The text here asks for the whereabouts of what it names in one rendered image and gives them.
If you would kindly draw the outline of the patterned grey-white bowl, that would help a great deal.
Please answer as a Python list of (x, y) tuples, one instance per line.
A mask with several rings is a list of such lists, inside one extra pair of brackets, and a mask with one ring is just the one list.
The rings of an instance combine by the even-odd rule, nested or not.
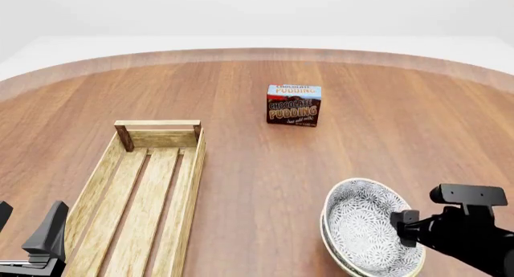
[(411, 209), (390, 187), (351, 177), (328, 192), (320, 216), (336, 256), (362, 274), (403, 277), (420, 264), (425, 247), (405, 247), (390, 214)]
[[(329, 245), (328, 233), (327, 233), (327, 230), (324, 228), (324, 217), (323, 216), (320, 216), (319, 223), (320, 223), (319, 226), (320, 226), (321, 240), (322, 240), (322, 242), (324, 244), (324, 247), (326, 248), (326, 250), (328, 251), (328, 253), (332, 257), (332, 259), (334, 260), (334, 262), (337, 264), (337, 266), (340, 269), (345, 271), (345, 273), (348, 274), (351, 277), (378, 277), (378, 276), (373, 276), (373, 275), (368, 275), (368, 274), (362, 274), (357, 269), (354, 269), (353, 267), (351, 267), (346, 262), (340, 261), (338, 259), (338, 257), (336, 256), (336, 251), (333, 250), (330, 247), (330, 245)], [(420, 264), (417, 265), (417, 267), (415, 268), (414, 271), (412, 271), (411, 273), (409, 273), (409, 274), (407, 274), (406, 276), (403, 276), (403, 277), (418, 277), (418, 274), (420, 274), (420, 272), (422, 270), (422, 267), (424, 265), (425, 257), (426, 257), (426, 252), (423, 252)]]

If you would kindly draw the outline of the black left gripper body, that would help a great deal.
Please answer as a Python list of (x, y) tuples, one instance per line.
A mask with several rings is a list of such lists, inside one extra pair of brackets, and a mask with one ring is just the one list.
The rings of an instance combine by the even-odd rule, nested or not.
[(66, 263), (50, 255), (28, 260), (0, 260), (0, 277), (61, 277)]

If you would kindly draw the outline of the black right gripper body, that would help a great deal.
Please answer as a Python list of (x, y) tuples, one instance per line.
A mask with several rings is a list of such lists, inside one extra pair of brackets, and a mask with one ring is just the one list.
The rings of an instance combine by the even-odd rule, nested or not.
[(400, 243), (405, 247), (416, 247), (416, 238), (408, 232), (407, 226), (419, 221), (419, 211), (403, 210), (390, 214), (390, 224), (397, 231)]

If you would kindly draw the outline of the flat black plate on stalk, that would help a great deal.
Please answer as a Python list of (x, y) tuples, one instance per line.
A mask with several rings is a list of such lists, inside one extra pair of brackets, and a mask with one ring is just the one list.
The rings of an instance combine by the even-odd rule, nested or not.
[(493, 217), (493, 206), (507, 206), (508, 201), (501, 187), (483, 185), (441, 184), (430, 191), (430, 199), (436, 204), (458, 205), (467, 216), (486, 214)]

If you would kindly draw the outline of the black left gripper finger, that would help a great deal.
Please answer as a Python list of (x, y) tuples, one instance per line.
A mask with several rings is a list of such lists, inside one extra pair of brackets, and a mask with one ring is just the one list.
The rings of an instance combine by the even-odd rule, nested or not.
[(64, 233), (69, 207), (62, 201), (55, 202), (39, 228), (23, 243), (29, 260), (65, 260)]
[(7, 224), (12, 212), (13, 207), (10, 204), (5, 201), (0, 202), (0, 233)]

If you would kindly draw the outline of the chocolate pudding box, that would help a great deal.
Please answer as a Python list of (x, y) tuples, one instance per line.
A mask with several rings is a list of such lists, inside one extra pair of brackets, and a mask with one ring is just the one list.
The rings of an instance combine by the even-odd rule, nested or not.
[(267, 90), (267, 122), (316, 127), (320, 115), (321, 86), (271, 84)]

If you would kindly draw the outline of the wooden slat tray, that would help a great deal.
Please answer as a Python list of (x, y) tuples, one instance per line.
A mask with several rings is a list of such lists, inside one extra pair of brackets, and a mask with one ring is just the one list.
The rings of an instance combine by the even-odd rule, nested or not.
[(65, 277), (182, 277), (206, 155), (199, 120), (118, 120), (67, 218)]

